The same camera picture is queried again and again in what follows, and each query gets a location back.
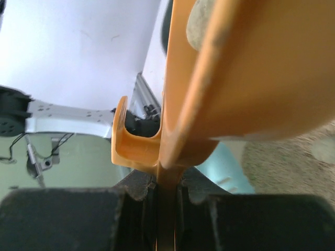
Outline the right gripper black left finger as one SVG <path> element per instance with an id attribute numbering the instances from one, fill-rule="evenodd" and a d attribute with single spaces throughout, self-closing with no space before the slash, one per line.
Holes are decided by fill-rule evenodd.
<path id="1" fill-rule="evenodd" d="M 110 188 L 16 189 L 1 201 L 1 250 L 154 250 L 156 179 Z"/>

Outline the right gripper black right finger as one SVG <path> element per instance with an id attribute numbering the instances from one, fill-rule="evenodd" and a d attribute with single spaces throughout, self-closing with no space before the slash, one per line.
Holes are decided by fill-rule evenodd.
<path id="1" fill-rule="evenodd" d="M 233 195 L 192 167 L 175 238 L 177 250 L 334 250 L 334 209 L 314 195 Z"/>

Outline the teal litter box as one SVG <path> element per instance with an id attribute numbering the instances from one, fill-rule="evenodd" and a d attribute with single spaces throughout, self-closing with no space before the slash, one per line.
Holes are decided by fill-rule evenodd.
<path id="1" fill-rule="evenodd" d="M 254 194 L 255 189 L 241 167 L 246 142 L 220 142 L 210 157 L 196 168 L 213 183 L 230 193 Z"/>

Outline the orange litter scoop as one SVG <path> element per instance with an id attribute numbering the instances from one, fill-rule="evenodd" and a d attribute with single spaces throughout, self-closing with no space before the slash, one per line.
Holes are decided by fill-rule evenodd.
<path id="1" fill-rule="evenodd" d="M 157 250 L 175 248 L 183 172 L 220 140 L 278 140 L 334 119 L 334 1 L 215 1 L 199 51 L 186 37 L 193 7 L 173 3 L 158 133 L 127 132 L 127 97 L 113 121 L 112 162 L 157 177 Z"/>

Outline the grey plastic bin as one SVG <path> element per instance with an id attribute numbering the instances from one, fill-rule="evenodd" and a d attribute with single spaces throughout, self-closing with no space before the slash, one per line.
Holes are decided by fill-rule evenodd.
<path id="1" fill-rule="evenodd" d="M 164 55 L 167 54 L 167 50 L 168 50 L 169 31 L 170 31 L 170 21 L 165 16 L 163 19 L 162 29 L 161 29 L 161 43 L 162 43 L 162 49 L 163 49 Z"/>

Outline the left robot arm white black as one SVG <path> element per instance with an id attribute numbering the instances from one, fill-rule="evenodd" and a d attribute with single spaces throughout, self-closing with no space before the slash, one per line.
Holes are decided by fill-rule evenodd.
<path id="1" fill-rule="evenodd" d="M 1 137 L 22 133 L 74 133 L 111 137 L 114 113 L 59 106 L 1 86 Z"/>

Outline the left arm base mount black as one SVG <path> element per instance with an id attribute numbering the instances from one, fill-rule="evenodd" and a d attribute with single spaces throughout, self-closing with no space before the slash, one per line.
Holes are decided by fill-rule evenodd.
<path id="1" fill-rule="evenodd" d="M 160 110 L 152 104 L 143 108 L 145 118 L 140 118 L 129 110 L 126 111 L 125 128 L 132 135 L 150 138 L 155 136 L 160 128 Z"/>

